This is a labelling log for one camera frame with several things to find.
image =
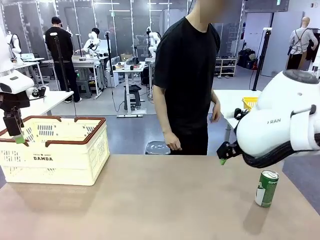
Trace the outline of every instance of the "black cap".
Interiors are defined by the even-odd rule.
[[[61,20],[60,20],[60,18],[58,18],[57,16],[53,16],[53,17],[51,18],[51,23],[52,23],[52,24],[60,24],[60,23],[61,23]]]
[[[99,33],[100,33],[100,30],[98,28],[96,28],[96,27],[92,28],[91,31],[95,32],[97,35],[99,35]]]

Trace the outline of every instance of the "person in black clothing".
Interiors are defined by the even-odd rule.
[[[54,70],[56,73],[56,77],[59,80],[61,90],[65,91],[66,84],[63,78],[61,65],[59,64],[58,50],[56,47],[54,37],[50,35],[51,33],[57,33],[59,43],[60,43],[61,53],[63,57],[63,65],[65,68],[66,78],[68,83],[70,84],[71,90],[74,92],[73,99],[76,103],[78,103],[82,100],[82,98],[80,98],[80,95],[79,95],[79,89],[76,83],[77,74],[75,72],[75,68],[72,63],[74,47],[71,41],[71,34],[62,29],[62,22],[57,16],[54,16],[51,19],[51,23],[52,23],[52,27],[45,32],[45,42],[46,42],[47,48],[51,52],[51,56],[54,61]],[[71,100],[72,98],[68,97],[64,102],[70,103]]]
[[[155,57],[153,99],[172,155],[207,155],[208,112],[221,116],[212,89],[220,37],[215,17],[224,0],[197,0],[192,12],[163,35]]]

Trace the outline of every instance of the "green can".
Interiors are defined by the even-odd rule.
[[[269,208],[279,180],[279,173],[272,170],[263,170],[260,175],[258,188],[255,193],[255,202],[263,208]]]

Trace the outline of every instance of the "cream plastic basket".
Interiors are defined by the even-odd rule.
[[[0,166],[9,183],[92,186],[110,152],[106,119],[29,116],[26,142],[0,132]]]

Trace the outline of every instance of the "gray stool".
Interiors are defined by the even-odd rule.
[[[170,148],[167,147],[164,141],[151,141],[145,149],[146,155],[169,155]]]
[[[91,90],[89,87],[88,81],[76,81],[76,85],[79,89],[79,95],[83,99],[90,99],[91,98]]]
[[[139,87],[138,85],[129,86],[129,94],[133,94],[134,98],[135,98],[135,99],[130,99],[130,105],[131,105],[131,102],[135,102],[136,107],[141,106],[139,90],[141,90],[141,87]],[[128,110],[127,89],[124,89],[124,110]]]

